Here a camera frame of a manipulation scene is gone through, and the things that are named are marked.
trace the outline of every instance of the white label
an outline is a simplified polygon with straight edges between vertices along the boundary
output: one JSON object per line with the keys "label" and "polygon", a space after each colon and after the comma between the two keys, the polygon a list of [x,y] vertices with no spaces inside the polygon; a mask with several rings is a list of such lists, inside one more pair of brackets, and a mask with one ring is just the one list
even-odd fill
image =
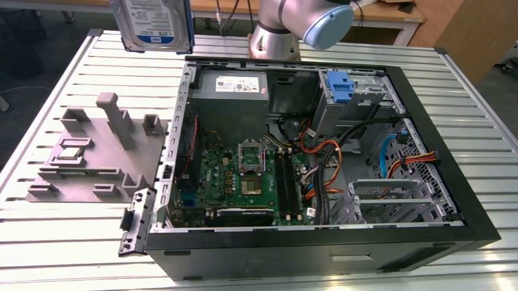
{"label": "white label", "polygon": [[314,132],[314,130],[312,129],[307,129],[306,130],[306,133],[307,133],[307,135],[310,135],[312,138],[315,137],[315,132]]}
{"label": "white label", "polygon": [[216,92],[259,93],[259,78],[219,76],[216,79]]}
{"label": "white label", "polygon": [[404,18],[404,21],[406,22],[422,22],[422,19],[418,19],[418,18]]}
{"label": "white label", "polygon": [[168,43],[172,41],[169,9],[161,0],[125,0],[132,29],[144,42]]}
{"label": "white label", "polygon": [[315,215],[316,215],[316,209],[308,208],[308,209],[307,209],[307,212],[306,212],[306,215],[307,215],[308,217],[315,217]]}

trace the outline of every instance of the blue hard drive label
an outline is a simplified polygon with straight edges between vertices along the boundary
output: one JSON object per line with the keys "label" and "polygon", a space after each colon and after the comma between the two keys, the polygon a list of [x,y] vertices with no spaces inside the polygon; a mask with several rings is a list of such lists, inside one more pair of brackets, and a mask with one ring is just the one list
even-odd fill
{"label": "blue hard drive label", "polygon": [[127,0],[128,14],[137,38],[149,44],[173,40],[169,9],[161,0]]}
{"label": "blue hard drive label", "polygon": [[172,42],[173,37],[172,36],[147,36],[147,35],[137,35],[139,39],[143,42],[148,42],[149,44],[168,44]]}

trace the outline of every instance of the motherboard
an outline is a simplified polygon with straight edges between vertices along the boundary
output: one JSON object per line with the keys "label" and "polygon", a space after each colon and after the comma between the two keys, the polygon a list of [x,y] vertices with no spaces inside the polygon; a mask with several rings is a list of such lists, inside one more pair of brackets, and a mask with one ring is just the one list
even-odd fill
{"label": "motherboard", "polygon": [[[175,227],[209,226],[217,210],[254,219],[272,216],[272,226],[310,224],[312,217],[303,212],[302,189],[295,182],[306,173],[304,154],[263,150],[259,155],[254,151],[239,155],[238,149],[203,150],[199,187],[180,192],[183,208],[175,210]],[[239,161],[242,165],[260,162],[262,172],[240,173]]]}

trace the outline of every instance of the gray post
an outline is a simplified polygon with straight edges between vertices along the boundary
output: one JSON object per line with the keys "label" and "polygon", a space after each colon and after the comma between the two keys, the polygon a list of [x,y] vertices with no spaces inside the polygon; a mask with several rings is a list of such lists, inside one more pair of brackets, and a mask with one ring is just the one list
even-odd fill
{"label": "gray post", "polygon": [[97,96],[96,104],[97,107],[101,108],[105,112],[111,128],[119,138],[124,150],[129,150],[135,147],[135,141],[131,137],[131,129],[123,120],[123,115],[120,114],[120,110],[116,105],[117,99],[119,97],[115,93],[103,92]]}

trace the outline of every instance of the blue drive latch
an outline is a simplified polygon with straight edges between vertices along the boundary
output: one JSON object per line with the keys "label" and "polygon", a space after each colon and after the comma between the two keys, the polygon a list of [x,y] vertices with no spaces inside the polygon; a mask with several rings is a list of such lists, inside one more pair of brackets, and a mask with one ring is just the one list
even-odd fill
{"label": "blue drive latch", "polygon": [[346,72],[327,72],[327,86],[332,92],[335,103],[348,103],[355,93],[355,83]]}

